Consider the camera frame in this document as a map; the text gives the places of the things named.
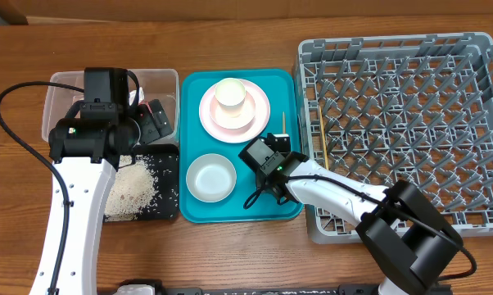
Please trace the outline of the white napkin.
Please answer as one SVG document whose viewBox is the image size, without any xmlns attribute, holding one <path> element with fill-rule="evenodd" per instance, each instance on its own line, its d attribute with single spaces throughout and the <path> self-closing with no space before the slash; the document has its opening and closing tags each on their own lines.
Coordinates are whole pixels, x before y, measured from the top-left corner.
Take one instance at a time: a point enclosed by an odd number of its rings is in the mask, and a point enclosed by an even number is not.
<svg viewBox="0 0 493 295">
<path fill-rule="evenodd" d="M 136 97 L 138 97 L 138 104 L 141 104 L 144 102 L 145 95 L 144 95 L 144 91 L 143 91 L 142 87 L 139 88 L 139 94 L 137 94 L 136 90 L 133 90 L 129 93 L 129 106 L 133 105 Z"/>
</svg>

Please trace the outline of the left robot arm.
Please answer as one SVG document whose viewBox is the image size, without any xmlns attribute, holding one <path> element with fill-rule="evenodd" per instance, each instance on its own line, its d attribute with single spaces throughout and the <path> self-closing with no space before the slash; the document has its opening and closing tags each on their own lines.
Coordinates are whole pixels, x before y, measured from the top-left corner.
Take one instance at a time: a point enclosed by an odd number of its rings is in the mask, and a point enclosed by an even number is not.
<svg viewBox="0 0 493 295">
<path fill-rule="evenodd" d="M 94 294 L 106 201 L 120 157 L 168 128 L 131 92 L 138 77 L 122 68 L 88 68 L 84 98 L 49 132 L 52 204 L 32 294 Z"/>
</svg>

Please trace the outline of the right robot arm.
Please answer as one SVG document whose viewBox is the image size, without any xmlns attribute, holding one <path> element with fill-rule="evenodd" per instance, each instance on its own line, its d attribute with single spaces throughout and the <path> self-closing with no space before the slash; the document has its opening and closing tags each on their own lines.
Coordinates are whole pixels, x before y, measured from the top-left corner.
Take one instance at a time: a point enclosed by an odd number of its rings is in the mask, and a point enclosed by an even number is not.
<svg viewBox="0 0 493 295">
<path fill-rule="evenodd" d="M 256 174 L 257 190 L 277 203 L 296 202 L 327 210 L 355 227 L 385 279 L 377 286 L 341 286 L 339 293 L 429 294 L 463 239 L 418 187 L 399 180 L 391 187 L 349 179 L 289 149 L 287 139 L 269 134 L 251 140 L 239 154 Z"/>
</svg>

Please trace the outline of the grey bowl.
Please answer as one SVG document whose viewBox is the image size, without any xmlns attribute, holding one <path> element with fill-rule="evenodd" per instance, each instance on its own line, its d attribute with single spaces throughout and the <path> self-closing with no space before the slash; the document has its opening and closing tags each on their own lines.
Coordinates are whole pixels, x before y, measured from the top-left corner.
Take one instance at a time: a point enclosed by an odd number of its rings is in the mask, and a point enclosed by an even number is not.
<svg viewBox="0 0 493 295">
<path fill-rule="evenodd" d="M 201 202 L 220 202 L 234 190 L 237 173 L 226 157 L 208 153 L 198 157 L 188 167 L 188 191 Z"/>
</svg>

